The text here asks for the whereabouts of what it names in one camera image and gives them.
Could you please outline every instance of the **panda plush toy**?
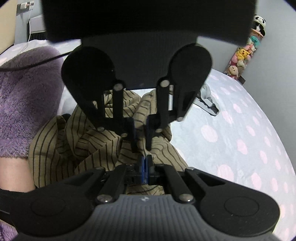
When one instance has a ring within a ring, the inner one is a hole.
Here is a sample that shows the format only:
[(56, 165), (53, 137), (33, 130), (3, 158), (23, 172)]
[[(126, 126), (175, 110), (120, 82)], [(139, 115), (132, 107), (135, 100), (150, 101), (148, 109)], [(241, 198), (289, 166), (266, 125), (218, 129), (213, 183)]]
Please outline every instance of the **panda plush toy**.
[(265, 36), (265, 28), (266, 25), (266, 21), (263, 17), (260, 17), (258, 15), (254, 16), (254, 20), (253, 20), (253, 29), (256, 29), (258, 32), (260, 32), (263, 36)]

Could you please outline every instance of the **gray cloth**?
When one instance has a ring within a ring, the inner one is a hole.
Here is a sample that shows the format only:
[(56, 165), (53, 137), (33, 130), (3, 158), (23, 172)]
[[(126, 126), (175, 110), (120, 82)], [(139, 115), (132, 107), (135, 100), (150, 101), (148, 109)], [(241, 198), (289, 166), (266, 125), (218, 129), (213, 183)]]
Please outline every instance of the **gray cloth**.
[(212, 96), (211, 90), (207, 84), (203, 84), (193, 104), (196, 104), (210, 115), (216, 116), (220, 112), (219, 104)]

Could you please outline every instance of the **plush toy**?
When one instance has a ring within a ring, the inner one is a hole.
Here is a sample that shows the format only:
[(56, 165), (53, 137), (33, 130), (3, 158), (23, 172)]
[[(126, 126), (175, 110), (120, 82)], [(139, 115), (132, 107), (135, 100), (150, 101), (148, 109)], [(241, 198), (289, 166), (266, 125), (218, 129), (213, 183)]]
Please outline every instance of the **plush toy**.
[(242, 56), (238, 51), (235, 53), (237, 60), (244, 60), (244, 56)]
[(251, 36), (252, 43), (254, 44), (255, 48), (257, 48), (260, 44), (259, 39), (256, 36)]
[(237, 56), (236, 54), (234, 54), (233, 57), (231, 58), (231, 62), (237, 63), (237, 61), (238, 61)]
[(247, 59), (247, 56), (250, 54), (249, 52), (247, 52), (243, 48), (239, 48), (239, 50), (237, 51), (237, 53), (240, 53), (244, 57), (244, 59)]
[(263, 17), (260, 17), (258, 15), (254, 16), (252, 28), (257, 30), (263, 36), (265, 36), (265, 31), (264, 31), (265, 25), (266, 25), (266, 21)]
[(246, 45), (246, 46), (243, 47), (243, 49), (246, 50), (246, 51), (248, 51), (249, 48), (250, 48), (250, 45)]
[(244, 62), (243, 62), (242, 60), (239, 60), (239, 61), (237, 62), (237, 67), (239, 67), (239, 66), (241, 66), (241, 67), (243, 67), (243, 68), (246, 67), (246, 65), (244, 64)]
[(253, 44), (251, 44), (250, 46), (251, 46), (251, 51), (252, 51), (252, 52), (255, 52), (255, 51), (256, 51), (255, 46), (254, 46)]
[(252, 40), (250, 38), (248, 38), (247, 45), (251, 45), (251, 44), (252, 44)]
[(239, 74), (239, 71), (236, 66), (234, 65), (229, 66), (228, 72), (227, 72), (228, 76), (235, 79), (238, 77), (238, 74)]
[(238, 66), (237, 67), (237, 71), (239, 72), (239, 75), (241, 76), (241, 74), (244, 72), (245, 67), (243, 66)]
[(251, 56), (253, 56), (253, 53), (256, 51), (255, 46), (253, 44), (249, 45), (247, 51), (250, 53)]

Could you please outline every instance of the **wall outlet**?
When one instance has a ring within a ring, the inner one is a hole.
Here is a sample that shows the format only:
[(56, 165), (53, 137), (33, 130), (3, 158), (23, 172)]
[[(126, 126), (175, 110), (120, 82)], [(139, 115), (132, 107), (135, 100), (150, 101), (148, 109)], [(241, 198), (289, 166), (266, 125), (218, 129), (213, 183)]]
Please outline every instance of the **wall outlet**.
[(33, 9), (34, 8), (34, 1), (31, 1), (30, 2), (30, 6), (29, 6), (29, 10)]
[(34, 1), (24, 2), (17, 5), (17, 15), (30, 11), (34, 8)]

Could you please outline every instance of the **electrical cable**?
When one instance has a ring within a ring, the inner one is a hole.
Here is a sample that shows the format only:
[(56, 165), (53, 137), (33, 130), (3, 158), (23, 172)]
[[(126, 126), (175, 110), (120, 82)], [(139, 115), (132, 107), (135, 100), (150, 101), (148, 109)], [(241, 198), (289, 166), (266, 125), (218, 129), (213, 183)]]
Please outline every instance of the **electrical cable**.
[(23, 47), (23, 49), (22, 49), (18, 54), (22, 53), (22, 52), (28, 47), (28, 43), (29, 43), (29, 41), (30, 41), (30, 37), (31, 37), (31, 22), (30, 22), (30, 16), (31, 16), (31, 12), (32, 12), (32, 10), (33, 10), (33, 8), (31, 8), (30, 13), (29, 13), (29, 18), (28, 18), (28, 21), (29, 21), (29, 32), (30, 32), (29, 39), (28, 39), (26, 45)]
[(0, 68), (0, 72), (12, 72), (12, 71), (19, 71), (19, 70), (24, 70), (24, 69), (30, 69), (30, 68), (33, 68), (33, 67), (36, 67), (36, 66), (39, 66), (39, 65), (42, 65), (42, 64), (45, 64), (45, 63), (48, 63), (50, 61), (53, 61), (55, 59), (58, 59), (58, 58), (61, 58), (61, 57), (64, 57), (66, 55), (69, 55), (72, 51), (70, 52), (67, 52), (67, 53), (63, 53), (63, 54), (60, 54), (58, 56), (55, 56), (55, 57), (52, 57), (52, 58), (49, 58), (49, 59), (45, 59), (43, 61), (40, 61), (38, 63), (35, 63), (35, 64), (30, 64), (30, 65), (27, 65), (27, 66), (23, 66), (23, 67), (17, 67), (17, 68)]

